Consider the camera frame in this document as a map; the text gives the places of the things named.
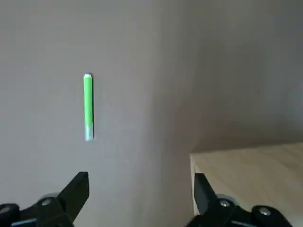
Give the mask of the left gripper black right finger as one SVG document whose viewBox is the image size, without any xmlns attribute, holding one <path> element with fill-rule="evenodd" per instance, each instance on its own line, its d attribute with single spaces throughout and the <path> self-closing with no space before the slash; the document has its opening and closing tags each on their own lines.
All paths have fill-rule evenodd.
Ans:
<svg viewBox="0 0 303 227">
<path fill-rule="evenodd" d="M 290 227 L 291 223 L 277 209 L 253 206 L 246 211 L 229 197 L 215 194 L 205 174 L 194 177 L 194 202 L 199 214 L 187 224 L 188 227 Z"/>
</svg>

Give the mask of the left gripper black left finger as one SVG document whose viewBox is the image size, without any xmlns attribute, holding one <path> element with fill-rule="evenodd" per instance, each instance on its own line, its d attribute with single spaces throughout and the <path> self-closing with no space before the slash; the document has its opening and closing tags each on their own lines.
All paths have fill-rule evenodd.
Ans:
<svg viewBox="0 0 303 227">
<path fill-rule="evenodd" d="M 89 174 L 79 172 L 58 193 L 43 196 L 21 210 L 15 203 L 0 205 L 2 227 L 72 227 L 89 198 Z"/>
</svg>

